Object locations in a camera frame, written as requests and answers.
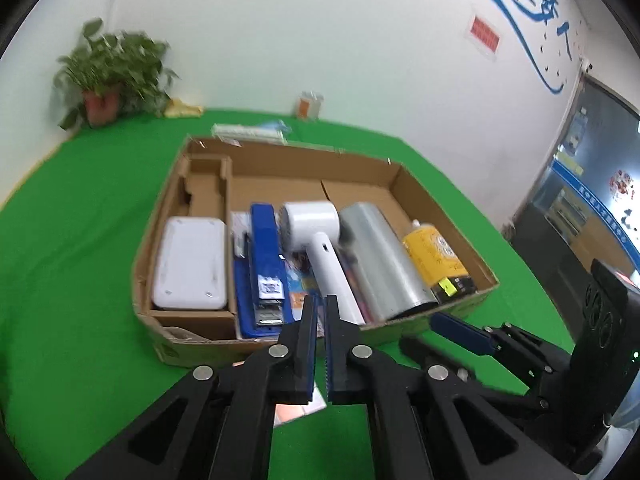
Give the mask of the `blue stapler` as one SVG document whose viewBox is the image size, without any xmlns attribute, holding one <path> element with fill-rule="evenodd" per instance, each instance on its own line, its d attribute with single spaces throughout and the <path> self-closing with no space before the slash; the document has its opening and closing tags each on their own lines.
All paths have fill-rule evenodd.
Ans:
<svg viewBox="0 0 640 480">
<path fill-rule="evenodd" d="M 271 338 L 294 322 L 276 213 L 252 203 L 232 214 L 236 313 L 243 339 Z"/>
</svg>

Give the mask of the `white handheld fan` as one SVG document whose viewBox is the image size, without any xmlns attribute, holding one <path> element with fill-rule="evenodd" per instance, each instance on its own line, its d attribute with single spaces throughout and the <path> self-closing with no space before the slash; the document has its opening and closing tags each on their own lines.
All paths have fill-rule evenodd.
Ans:
<svg viewBox="0 0 640 480">
<path fill-rule="evenodd" d="M 341 319 L 362 325 L 364 318 L 335 250 L 341 234 L 335 206 L 328 200 L 288 202 L 278 220 L 285 252 L 304 252 L 322 297 L 335 296 Z"/>
</svg>

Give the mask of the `pastel rubik cube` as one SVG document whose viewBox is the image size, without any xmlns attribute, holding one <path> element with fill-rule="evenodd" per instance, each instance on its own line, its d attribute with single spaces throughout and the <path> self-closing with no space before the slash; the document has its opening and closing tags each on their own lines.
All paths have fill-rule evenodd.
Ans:
<svg viewBox="0 0 640 480">
<path fill-rule="evenodd" d="M 262 362 L 250 363 L 247 372 L 242 372 L 244 364 L 245 361 L 232 364 L 240 374 L 238 390 L 232 401 L 232 410 L 238 406 L 246 410 L 247 414 L 256 415 L 258 422 L 273 420 L 273 426 L 277 427 L 326 408 L 326 401 L 323 400 L 315 382 L 309 384 L 309 390 L 306 390 L 306 385 L 303 385 L 303 393 L 311 394 L 306 404 L 269 405 L 270 387 L 279 385 L 279 380 L 282 378 L 288 380 L 291 375 L 286 364 L 267 363 L 267 367 L 263 370 Z"/>
</svg>

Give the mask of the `silver metal cylinder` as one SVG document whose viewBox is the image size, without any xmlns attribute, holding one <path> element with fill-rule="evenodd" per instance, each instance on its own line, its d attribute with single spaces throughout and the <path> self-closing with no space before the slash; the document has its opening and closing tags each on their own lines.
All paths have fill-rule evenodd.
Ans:
<svg viewBox="0 0 640 480">
<path fill-rule="evenodd" d="M 383 323 L 439 306 L 394 230 L 372 203 L 340 211 L 342 253 L 372 321 Z"/>
</svg>

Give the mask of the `yellow labelled jar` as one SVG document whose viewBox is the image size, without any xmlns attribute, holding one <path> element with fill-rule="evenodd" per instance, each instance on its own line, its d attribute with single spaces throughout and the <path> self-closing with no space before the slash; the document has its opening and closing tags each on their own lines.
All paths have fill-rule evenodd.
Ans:
<svg viewBox="0 0 640 480">
<path fill-rule="evenodd" d="M 431 223 L 413 220 L 412 230 L 402 239 L 402 244 L 440 304 L 477 291 L 469 271 Z"/>
</svg>

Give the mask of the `colourful picture book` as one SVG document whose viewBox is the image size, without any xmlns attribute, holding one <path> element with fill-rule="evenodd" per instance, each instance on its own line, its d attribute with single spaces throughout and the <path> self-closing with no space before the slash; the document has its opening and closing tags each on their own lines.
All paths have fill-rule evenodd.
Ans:
<svg viewBox="0 0 640 480">
<path fill-rule="evenodd" d="M 292 254 L 285 252 L 279 230 L 279 211 L 280 209 L 274 210 L 276 213 L 281 249 L 286 263 L 286 272 L 288 272 L 288 290 L 290 291 L 292 312 L 294 321 L 298 321 L 302 317 L 303 302 L 306 297 L 311 296 L 319 300 L 324 298 L 318 289 L 306 254 L 304 252 L 293 252 Z"/>
</svg>

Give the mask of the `green tablecloth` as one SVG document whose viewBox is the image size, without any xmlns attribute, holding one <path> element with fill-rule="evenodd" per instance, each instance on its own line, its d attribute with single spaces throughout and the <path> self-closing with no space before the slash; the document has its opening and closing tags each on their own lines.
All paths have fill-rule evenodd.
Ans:
<svg viewBox="0 0 640 480">
<path fill-rule="evenodd" d="M 139 116 L 61 145 L 1 211 L 1 411 L 38 479 L 65 477 L 183 376 L 157 359 L 132 312 L 131 270 L 186 136 L 277 116 Z M 500 285 L 468 317 L 521 326 L 567 351 L 554 304 L 499 231 L 430 159 L 392 136 L 296 122 L 299 142 L 391 158 L 432 194 Z M 374 479 L 366 413 L 332 406 L 274 430 L 269 479 Z"/>
</svg>

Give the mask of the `dark glass door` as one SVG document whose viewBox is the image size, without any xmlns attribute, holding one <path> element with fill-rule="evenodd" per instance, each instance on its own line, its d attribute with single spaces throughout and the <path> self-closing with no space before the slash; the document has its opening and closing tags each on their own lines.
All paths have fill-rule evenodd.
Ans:
<svg viewBox="0 0 640 480">
<path fill-rule="evenodd" d="M 639 114 L 587 77 L 510 243 L 571 332 L 593 260 L 639 281 Z"/>
</svg>

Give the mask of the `white flat device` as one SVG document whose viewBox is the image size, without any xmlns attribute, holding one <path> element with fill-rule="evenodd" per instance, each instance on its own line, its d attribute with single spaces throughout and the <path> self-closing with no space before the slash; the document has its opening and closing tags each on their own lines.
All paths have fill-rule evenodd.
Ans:
<svg viewBox="0 0 640 480">
<path fill-rule="evenodd" d="M 217 218 L 170 217 L 158 248 L 152 301 L 162 310 L 217 311 L 228 304 L 227 227 Z"/>
</svg>

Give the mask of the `brown cardboard box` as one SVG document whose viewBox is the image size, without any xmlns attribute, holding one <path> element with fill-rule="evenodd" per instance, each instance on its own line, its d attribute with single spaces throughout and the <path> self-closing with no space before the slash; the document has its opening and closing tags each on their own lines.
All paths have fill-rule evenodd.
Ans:
<svg viewBox="0 0 640 480">
<path fill-rule="evenodd" d="M 333 295 L 378 344 L 465 315 L 494 272 L 416 177 L 340 152 L 195 138 L 179 151 L 134 264 L 134 314 L 161 361 L 220 365 Z"/>
</svg>

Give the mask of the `green blue toothbrush pack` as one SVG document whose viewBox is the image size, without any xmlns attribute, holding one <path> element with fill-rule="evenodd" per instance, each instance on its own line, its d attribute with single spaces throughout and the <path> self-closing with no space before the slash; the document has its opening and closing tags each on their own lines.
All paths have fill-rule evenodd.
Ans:
<svg viewBox="0 0 640 480">
<path fill-rule="evenodd" d="M 258 125 L 258 128 L 277 131 L 282 133 L 284 136 L 288 136 L 292 132 L 292 128 L 282 119 L 270 120 L 269 122 L 262 122 L 261 124 Z"/>
</svg>

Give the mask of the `white toothpaste box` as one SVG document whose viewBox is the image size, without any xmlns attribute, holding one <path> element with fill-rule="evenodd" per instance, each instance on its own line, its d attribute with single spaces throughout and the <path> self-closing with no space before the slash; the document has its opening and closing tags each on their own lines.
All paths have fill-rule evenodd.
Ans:
<svg viewBox="0 0 640 480">
<path fill-rule="evenodd" d="M 258 128 L 257 126 L 213 124 L 212 135 L 227 142 L 262 142 L 285 144 L 286 136 L 277 131 Z"/>
</svg>

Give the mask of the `yellow wrapped item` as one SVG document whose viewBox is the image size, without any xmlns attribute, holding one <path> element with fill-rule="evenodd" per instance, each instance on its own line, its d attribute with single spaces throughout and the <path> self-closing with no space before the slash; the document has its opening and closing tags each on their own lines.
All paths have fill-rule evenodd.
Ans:
<svg viewBox="0 0 640 480">
<path fill-rule="evenodd" d="M 204 107 L 190 105 L 179 99 L 170 99 L 164 109 L 166 118 L 201 117 L 204 114 Z"/>
</svg>

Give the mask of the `red wall notice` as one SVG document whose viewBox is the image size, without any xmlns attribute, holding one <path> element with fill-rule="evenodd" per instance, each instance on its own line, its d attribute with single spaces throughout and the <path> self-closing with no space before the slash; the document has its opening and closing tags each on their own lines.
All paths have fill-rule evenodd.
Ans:
<svg viewBox="0 0 640 480">
<path fill-rule="evenodd" d="M 494 60 L 501 44 L 500 34 L 481 16 L 474 14 L 465 32 L 465 37 L 480 51 L 482 55 Z"/>
</svg>

